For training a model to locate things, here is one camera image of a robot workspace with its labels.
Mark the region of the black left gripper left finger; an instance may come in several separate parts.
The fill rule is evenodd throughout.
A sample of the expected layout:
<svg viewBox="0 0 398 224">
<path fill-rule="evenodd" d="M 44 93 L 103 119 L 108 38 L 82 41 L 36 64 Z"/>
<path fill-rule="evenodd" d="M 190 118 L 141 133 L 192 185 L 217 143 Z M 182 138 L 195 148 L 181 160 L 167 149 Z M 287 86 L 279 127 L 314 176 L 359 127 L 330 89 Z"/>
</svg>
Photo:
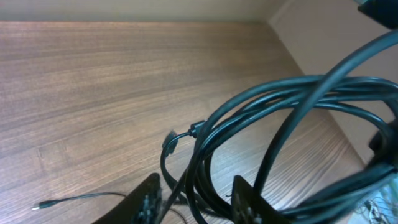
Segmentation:
<svg viewBox="0 0 398 224">
<path fill-rule="evenodd" d="M 160 175 L 152 173 L 93 224 L 154 224 L 162 203 Z"/>
</svg>

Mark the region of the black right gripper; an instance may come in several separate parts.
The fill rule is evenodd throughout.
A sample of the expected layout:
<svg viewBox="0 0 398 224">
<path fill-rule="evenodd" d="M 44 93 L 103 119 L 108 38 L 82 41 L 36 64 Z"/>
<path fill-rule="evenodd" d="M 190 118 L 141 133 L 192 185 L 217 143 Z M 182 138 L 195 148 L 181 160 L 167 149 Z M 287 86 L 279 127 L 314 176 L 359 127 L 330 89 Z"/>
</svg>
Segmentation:
<svg viewBox="0 0 398 224">
<path fill-rule="evenodd" d="M 397 0 L 366 1 L 358 7 L 358 11 L 390 30 L 388 34 L 377 38 L 377 43 L 384 44 L 385 49 L 397 45 Z M 380 162 L 397 172 L 397 97 L 393 96 L 384 102 L 394 115 L 394 120 L 387 124 L 391 133 L 383 137 L 378 131 L 370 140 L 369 148 L 374 157 L 369 164 Z"/>
</svg>

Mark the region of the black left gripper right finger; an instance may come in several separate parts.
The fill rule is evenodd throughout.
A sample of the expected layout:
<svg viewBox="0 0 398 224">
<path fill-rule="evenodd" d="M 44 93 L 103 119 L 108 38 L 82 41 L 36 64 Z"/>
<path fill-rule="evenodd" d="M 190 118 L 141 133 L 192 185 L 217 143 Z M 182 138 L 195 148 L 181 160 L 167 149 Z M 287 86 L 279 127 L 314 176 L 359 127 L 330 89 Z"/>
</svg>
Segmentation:
<svg viewBox="0 0 398 224">
<path fill-rule="evenodd" d="M 232 221 L 235 224 L 291 224 L 274 210 L 240 175 L 234 176 L 231 197 Z"/>
</svg>

